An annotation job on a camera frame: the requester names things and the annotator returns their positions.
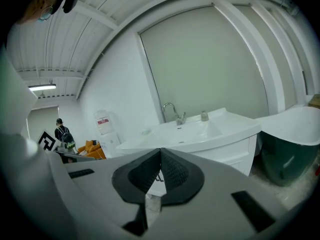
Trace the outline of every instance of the bathtub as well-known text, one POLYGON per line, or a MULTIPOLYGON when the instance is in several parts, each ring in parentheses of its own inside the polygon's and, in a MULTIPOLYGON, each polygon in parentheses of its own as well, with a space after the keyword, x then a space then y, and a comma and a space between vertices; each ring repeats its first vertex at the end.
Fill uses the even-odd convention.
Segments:
POLYGON ((258 118, 261 155, 268 178, 288 186, 313 164, 320 144, 320 109, 296 107, 258 118))

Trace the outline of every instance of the ceiling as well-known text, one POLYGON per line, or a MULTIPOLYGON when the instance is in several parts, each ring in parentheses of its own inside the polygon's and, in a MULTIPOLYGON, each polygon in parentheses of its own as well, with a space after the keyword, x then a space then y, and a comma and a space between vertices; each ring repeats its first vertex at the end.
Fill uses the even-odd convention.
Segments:
POLYGON ((61 6, 45 22, 14 25, 7 38, 8 56, 28 86, 56 84, 54 90, 35 92, 39 102, 78 98, 106 40, 157 5, 154 1, 79 0, 68 14, 61 6))

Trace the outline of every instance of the soap dispenser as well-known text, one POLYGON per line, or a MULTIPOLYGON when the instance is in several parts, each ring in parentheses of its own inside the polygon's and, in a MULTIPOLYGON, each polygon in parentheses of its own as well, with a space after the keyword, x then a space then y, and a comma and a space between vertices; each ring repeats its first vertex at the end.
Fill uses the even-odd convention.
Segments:
POLYGON ((206 121, 209 121, 209 116, 208 116, 208 113, 206 111, 202 111, 201 113, 201 121, 202 122, 206 122, 206 121))

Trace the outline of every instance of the ceiling light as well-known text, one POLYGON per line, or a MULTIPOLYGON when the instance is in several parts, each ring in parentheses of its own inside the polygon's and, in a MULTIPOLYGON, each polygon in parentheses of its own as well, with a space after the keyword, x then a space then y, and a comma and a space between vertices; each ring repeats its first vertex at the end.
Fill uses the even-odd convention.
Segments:
POLYGON ((57 86, 55 84, 41 84, 41 85, 33 85, 29 86, 30 91, 42 91, 42 90, 51 90, 56 89, 57 86))

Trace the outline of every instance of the sink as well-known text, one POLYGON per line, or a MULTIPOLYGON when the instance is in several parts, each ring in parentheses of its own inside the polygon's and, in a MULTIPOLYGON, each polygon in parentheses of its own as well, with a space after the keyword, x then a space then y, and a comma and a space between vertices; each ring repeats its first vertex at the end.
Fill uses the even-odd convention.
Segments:
POLYGON ((132 154, 142 150, 169 148, 183 152, 213 149, 256 135, 261 131, 260 122, 220 108, 208 113, 209 121, 201 116, 188 117, 182 125, 175 121, 152 127, 119 145, 119 154, 132 154))

